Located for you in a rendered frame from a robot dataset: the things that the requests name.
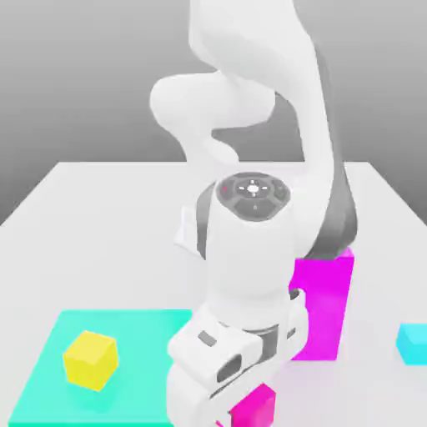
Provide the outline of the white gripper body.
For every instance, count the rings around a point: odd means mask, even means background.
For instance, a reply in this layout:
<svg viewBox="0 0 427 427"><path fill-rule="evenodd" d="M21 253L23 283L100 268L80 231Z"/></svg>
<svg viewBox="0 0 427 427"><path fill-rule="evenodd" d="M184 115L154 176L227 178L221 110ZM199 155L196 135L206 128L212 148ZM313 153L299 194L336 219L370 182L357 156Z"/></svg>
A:
<svg viewBox="0 0 427 427"><path fill-rule="evenodd" d="M173 427L230 425L228 412L262 383L263 368L251 369L213 392L173 364L167 377L167 416Z"/></svg>

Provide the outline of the small magenta cube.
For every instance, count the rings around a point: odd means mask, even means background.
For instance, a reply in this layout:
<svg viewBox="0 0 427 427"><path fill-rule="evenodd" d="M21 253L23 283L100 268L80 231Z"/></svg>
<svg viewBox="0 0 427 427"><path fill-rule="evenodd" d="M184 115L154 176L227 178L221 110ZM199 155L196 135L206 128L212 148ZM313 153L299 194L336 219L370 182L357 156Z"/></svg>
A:
<svg viewBox="0 0 427 427"><path fill-rule="evenodd" d="M230 425L216 421L214 427L272 427L275 402L275 392L262 383L228 412Z"/></svg>

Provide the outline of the small yellow cube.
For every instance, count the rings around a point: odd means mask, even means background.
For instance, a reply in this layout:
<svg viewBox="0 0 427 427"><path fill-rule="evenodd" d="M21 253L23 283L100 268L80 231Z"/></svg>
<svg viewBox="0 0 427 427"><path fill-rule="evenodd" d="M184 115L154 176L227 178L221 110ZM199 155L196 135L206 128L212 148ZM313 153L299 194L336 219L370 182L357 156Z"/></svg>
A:
<svg viewBox="0 0 427 427"><path fill-rule="evenodd" d="M84 330L63 354L70 384L100 392L118 368L115 338Z"/></svg>

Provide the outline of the small cyan cube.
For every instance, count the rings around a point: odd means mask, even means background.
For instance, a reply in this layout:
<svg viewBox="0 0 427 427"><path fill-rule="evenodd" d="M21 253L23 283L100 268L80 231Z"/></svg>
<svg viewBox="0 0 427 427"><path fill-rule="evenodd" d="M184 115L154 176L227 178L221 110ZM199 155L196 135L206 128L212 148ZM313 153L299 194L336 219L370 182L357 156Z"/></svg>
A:
<svg viewBox="0 0 427 427"><path fill-rule="evenodd" d="M427 324L401 324L396 347L407 365L427 365Z"/></svg>

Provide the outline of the large teal box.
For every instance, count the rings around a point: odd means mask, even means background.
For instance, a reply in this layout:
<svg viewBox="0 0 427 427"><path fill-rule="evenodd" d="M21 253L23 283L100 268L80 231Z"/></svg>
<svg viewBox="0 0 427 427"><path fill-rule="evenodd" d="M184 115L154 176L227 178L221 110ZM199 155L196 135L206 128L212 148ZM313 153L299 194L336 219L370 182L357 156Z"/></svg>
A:
<svg viewBox="0 0 427 427"><path fill-rule="evenodd" d="M64 310L8 427L173 427L166 412L167 346L188 309ZM116 339L118 369L99 391L70 384L63 354L84 331Z"/></svg>

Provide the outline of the large magenta box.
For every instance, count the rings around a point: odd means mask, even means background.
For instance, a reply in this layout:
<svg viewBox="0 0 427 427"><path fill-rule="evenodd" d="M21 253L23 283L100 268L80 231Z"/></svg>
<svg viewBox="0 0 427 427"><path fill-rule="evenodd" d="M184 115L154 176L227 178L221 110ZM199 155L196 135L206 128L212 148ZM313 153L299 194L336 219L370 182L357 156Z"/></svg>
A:
<svg viewBox="0 0 427 427"><path fill-rule="evenodd" d="M354 267L346 249L334 260L297 259L289 287L302 289L309 315L309 333L295 361L337 359Z"/></svg>

